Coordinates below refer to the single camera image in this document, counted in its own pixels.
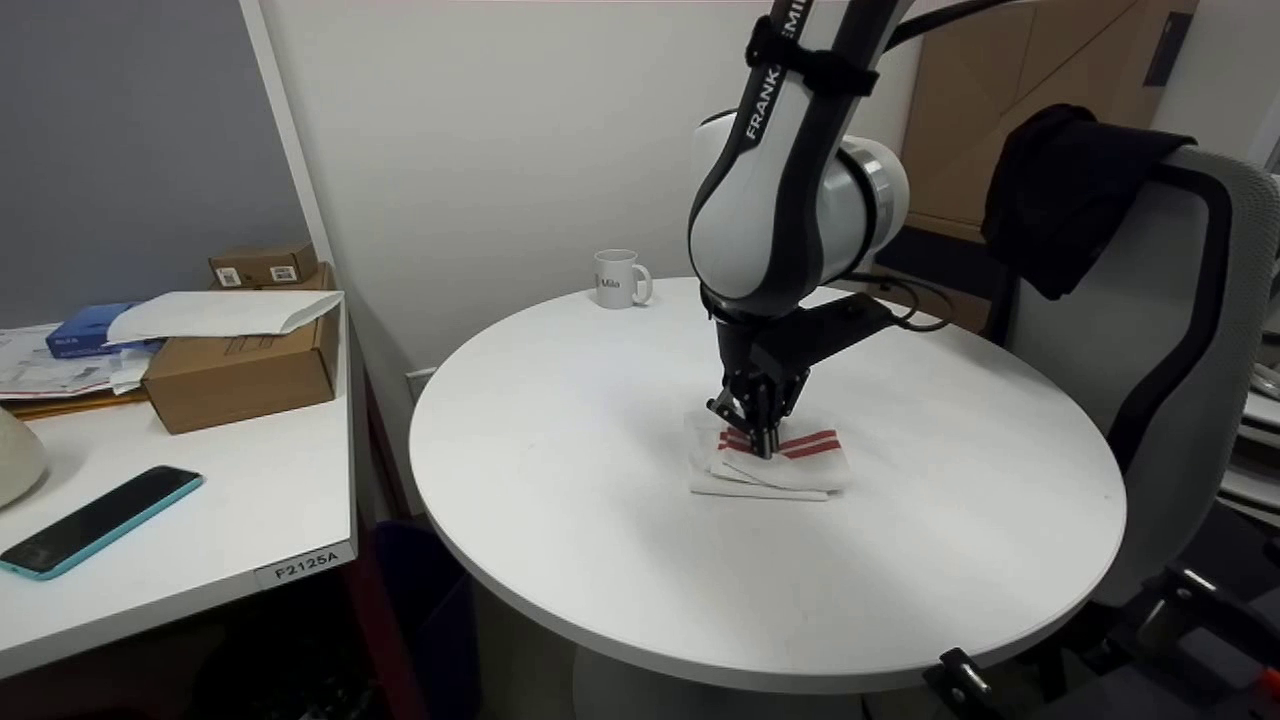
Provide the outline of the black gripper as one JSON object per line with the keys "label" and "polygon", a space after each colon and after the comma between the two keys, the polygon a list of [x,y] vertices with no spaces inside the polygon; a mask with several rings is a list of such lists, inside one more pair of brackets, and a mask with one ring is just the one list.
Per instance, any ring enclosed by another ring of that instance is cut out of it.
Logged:
{"label": "black gripper", "polygon": [[780,452],[780,419],[795,409],[807,373],[878,337],[892,312],[858,292],[822,307],[793,307],[788,316],[718,316],[721,392],[710,413],[734,427],[752,422],[752,452]]}

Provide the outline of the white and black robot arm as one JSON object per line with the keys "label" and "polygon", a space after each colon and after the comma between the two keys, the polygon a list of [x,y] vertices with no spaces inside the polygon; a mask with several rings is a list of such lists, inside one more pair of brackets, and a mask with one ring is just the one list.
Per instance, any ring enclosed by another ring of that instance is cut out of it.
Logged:
{"label": "white and black robot arm", "polygon": [[752,457],[780,446],[807,368],[892,322],[858,292],[805,307],[858,272],[908,214],[892,149],[843,138],[914,0],[771,0],[752,22],[747,78],[688,207],[688,260],[718,320],[723,378],[710,409]]}

